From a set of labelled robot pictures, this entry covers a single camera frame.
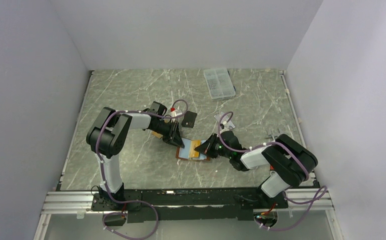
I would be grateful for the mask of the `brown leather card holder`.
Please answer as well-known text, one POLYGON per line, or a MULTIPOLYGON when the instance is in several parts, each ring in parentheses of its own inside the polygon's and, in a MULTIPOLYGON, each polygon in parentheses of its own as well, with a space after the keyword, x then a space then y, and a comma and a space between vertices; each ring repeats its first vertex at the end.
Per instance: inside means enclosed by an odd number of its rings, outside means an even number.
POLYGON ((210 162, 210 157, 207 157, 203 154, 200 154, 198 158, 190 158, 189 157, 189 151, 190 151, 190 144, 191 139, 182 138, 184 143, 184 148, 178 147, 176 150, 175 158, 179 160, 185 160, 185 161, 193 161, 193 162, 210 162))

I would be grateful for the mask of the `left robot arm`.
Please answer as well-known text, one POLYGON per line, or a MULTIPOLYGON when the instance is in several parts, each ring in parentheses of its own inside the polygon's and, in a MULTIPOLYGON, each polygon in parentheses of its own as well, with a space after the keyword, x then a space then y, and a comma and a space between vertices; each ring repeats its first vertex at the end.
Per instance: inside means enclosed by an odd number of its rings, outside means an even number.
POLYGON ((123 149, 130 130, 150 130, 161 135, 163 142, 183 147, 179 119, 186 110, 167 108, 154 101, 144 110, 115 110, 110 107, 101 109, 90 127, 86 143, 96 154, 102 182, 100 194, 105 196, 105 204, 112 210, 123 206, 124 183, 119 168, 119 153, 123 149))

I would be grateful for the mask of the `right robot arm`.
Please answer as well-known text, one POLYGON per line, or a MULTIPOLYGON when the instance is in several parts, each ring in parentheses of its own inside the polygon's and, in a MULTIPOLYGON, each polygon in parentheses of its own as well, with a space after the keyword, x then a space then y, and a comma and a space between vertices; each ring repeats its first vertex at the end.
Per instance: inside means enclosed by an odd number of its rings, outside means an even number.
POLYGON ((263 208, 271 206, 282 191, 308 180, 318 165, 313 153, 286 134, 279 135, 275 141, 246 149, 233 131, 228 130, 212 134, 194 150, 210 158, 225 157, 241 172, 271 166, 274 174, 262 182, 256 194, 257 203, 263 208))

